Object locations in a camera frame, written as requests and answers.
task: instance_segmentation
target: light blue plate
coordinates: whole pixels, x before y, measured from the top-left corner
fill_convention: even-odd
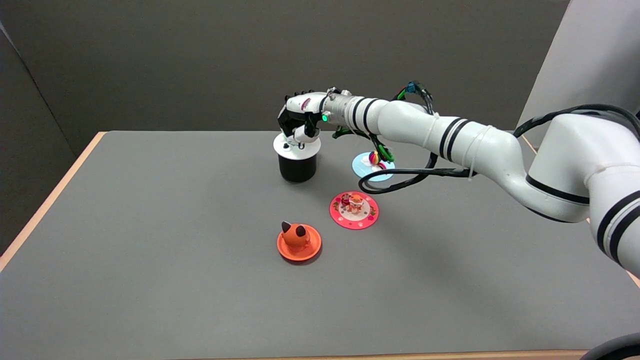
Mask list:
[[[363,152],[360,155],[356,156],[355,159],[353,159],[353,161],[351,162],[351,168],[353,169],[353,172],[355,172],[356,175],[360,178],[363,178],[364,176],[371,174],[371,167],[362,163],[362,158],[368,157],[369,153],[370,151]],[[396,168],[396,165],[393,163],[387,163],[385,161],[383,162],[383,164],[385,164],[387,168]],[[389,180],[392,176],[393,174],[374,176],[369,181],[378,182],[378,181]]]

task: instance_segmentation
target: wooden table edge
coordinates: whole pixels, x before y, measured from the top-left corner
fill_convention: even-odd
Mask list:
[[[98,145],[102,137],[107,132],[101,131],[97,133],[93,140],[87,145],[82,154],[76,159],[74,164],[69,168],[67,173],[62,177],[62,180],[56,185],[53,191],[49,194],[46,200],[38,208],[38,211],[31,217],[29,222],[24,226],[22,231],[16,236],[14,241],[9,245],[7,250],[2,256],[0,256],[0,272],[4,270],[11,258],[20,249],[20,246],[27,240],[33,229],[41,221],[42,217],[51,208],[58,196],[65,189],[69,181],[76,174],[78,169],[82,166],[84,161],[89,157],[94,148]],[[536,152],[535,148],[524,139],[527,145],[533,152]],[[634,282],[640,287],[640,280],[629,274]],[[539,359],[554,359],[554,360],[574,360],[580,359],[584,355],[585,350],[535,350],[535,351],[503,351],[503,352],[469,352],[469,353],[447,353],[447,354],[397,354],[397,355],[374,355],[374,356],[332,356],[332,357],[290,357],[289,360],[539,360]],[[275,360],[279,358],[261,358],[262,360]]]
[[[84,161],[89,157],[89,154],[91,154],[93,149],[96,147],[96,145],[98,145],[98,143],[100,142],[100,139],[102,139],[102,137],[105,134],[106,132],[102,131],[100,133],[97,133],[93,137],[93,140],[91,140],[89,145],[87,145],[87,147],[84,149],[82,154],[78,156],[78,159],[76,159],[74,164],[71,165],[67,173],[62,177],[62,180],[60,180],[60,182],[56,185],[53,191],[46,198],[46,200],[44,200],[42,205],[40,205],[40,207],[38,208],[38,211],[36,211],[36,213],[31,217],[31,219],[29,219],[29,222],[22,228],[18,236],[16,236],[15,239],[13,240],[13,242],[9,244],[9,247],[5,250],[4,254],[0,256],[0,272],[4,270],[4,268],[7,266],[9,261],[11,261],[11,258],[15,255],[16,252],[18,252],[18,250],[20,249],[22,244],[27,240],[29,235],[31,235],[31,232],[33,231],[33,229],[35,229],[38,223],[42,220],[42,217],[44,217],[47,211],[51,208],[51,206],[56,201],[58,196],[60,196],[60,193],[62,192],[62,190],[64,190],[67,184],[69,184],[69,181],[71,181],[71,179],[76,174],[80,166],[82,166]]]

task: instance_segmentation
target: black stripe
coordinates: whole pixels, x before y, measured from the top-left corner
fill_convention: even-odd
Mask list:
[[[565,223],[565,224],[570,224],[568,221],[564,221],[564,220],[559,220],[559,219],[556,219],[556,218],[552,218],[552,217],[547,216],[547,215],[545,215],[545,214],[543,214],[543,213],[538,213],[537,211],[535,211],[535,210],[533,210],[533,209],[531,209],[531,208],[527,208],[527,209],[528,209],[529,211],[531,211],[532,213],[534,213],[534,214],[536,214],[536,215],[539,215],[539,216],[541,216],[541,217],[543,217],[543,218],[545,218],[545,219],[547,219],[547,220],[552,220],[552,221],[556,221],[556,222],[562,222],[562,223]]]
[[[328,97],[328,96],[325,96],[325,97],[323,97],[323,98],[322,98],[322,100],[320,100],[320,108],[319,108],[319,111],[320,111],[321,113],[323,112],[322,107],[324,106],[324,101],[326,100],[326,98],[327,98],[327,97]]]
[[[458,127],[456,127],[456,129],[453,131],[453,134],[451,134],[451,140],[449,140],[449,144],[447,145],[447,160],[451,161],[451,149],[453,149],[453,141],[455,141],[456,136],[460,132],[460,129],[462,129],[470,122],[471,120],[465,120],[461,122],[460,125],[458,125]]]
[[[606,252],[604,250],[604,232],[607,230],[607,227],[611,223],[611,220],[613,220],[613,218],[623,208],[625,208],[627,205],[631,204],[637,199],[640,199],[640,190],[634,193],[630,193],[629,195],[620,199],[616,204],[614,204],[614,206],[611,206],[611,209],[607,211],[607,213],[602,218],[602,221],[600,221],[600,225],[598,225],[598,233],[596,235],[596,241],[598,242],[598,247],[600,248],[600,250],[605,254]]]
[[[369,112],[369,108],[371,107],[371,104],[373,104],[374,102],[378,101],[379,99],[373,99],[369,104],[367,104],[367,107],[364,108],[364,115],[362,115],[362,117],[364,118],[364,129],[371,134],[371,130],[369,130],[369,126],[367,126],[367,113]]]
[[[360,130],[360,128],[356,123],[356,111],[358,111],[358,105],[360,105],[360,103],[365,101],[366,99],[367,99],[366,97],[363,97],[362,99],[358,100],[358,102],[356,102],[355,106],[353,106],[353,126],[355,126],[357,130]]]
[[[611,241],[609,242],[609,252],[611,253],[611,258],[613,261],[617,262],[620,265],[620,259],[618,259],[618,244],[620,244],[620,239],[622,239],[622,235],[625,234],[625,231],[631,224],[636,221],[640,217],[640,206],[636,206],[630,213],[625,215],[625,217],[620,220],[613,233],[611,234]]]
[[[449,131],[451,131],[451,129],[458,123],[458,121],[462,120],[461,117],[453,120],[449,126],[447,126],[447,129],[444,131],[444,134],[442,134],[442,139],[440,139],[440,157],[444,158],[444,142],[447,139],[447,135],[449,134]]]
[[[542,190],[545,193],[551,194],[551,195],[553,195],[555,197],[559,197],[560,199],[564,199],[564,200],[568,200],[568,201],[572,201],[572,202],[577,202],[578,204],[589,205],[589,198],[588,197],[584,197],[584,196],[580,196],[580,195],[574,195],[572,193],[566,193],[564,191],[552,188],[551,186],[545,185],[545,184],[539,182],[538,180],[533,179],[528,174],[527,174],[526,180],[531,186],[537,188],[538,190]]]

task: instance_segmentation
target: cylindrical container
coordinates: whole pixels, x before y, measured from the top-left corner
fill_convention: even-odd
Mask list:
[[[280,133],[273,140],[273,149],[278,154],[278,164],[282,177],[292,183],[303,183],[316,174],[317,153],[320,139],[311,143],[292,145]]]

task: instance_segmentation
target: cat ears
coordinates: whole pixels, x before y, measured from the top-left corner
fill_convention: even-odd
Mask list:
[[[298,227],[296,228],[296,235],[298,235],[299,237],[302,237],[306,234],[307,234],[307,230],[305,230],[305,227],[302,225],[298,225]]]
[[[282,222],[282,232],[286,233],[287,231],[289,231],[289,229],[291,228],[291,224],[283,221]],[[296,235],[298,236],[304,236],[307,234],[307,230],[305,229],[304,226],[302,225],[298,225],[298,227],[296,228]]]
[[[286,233],[287,231],[289,231],[290,228],[291,228],[291,224],[290,223],[288,223],[286,221],[282,222],[282,232],[283,233]]]

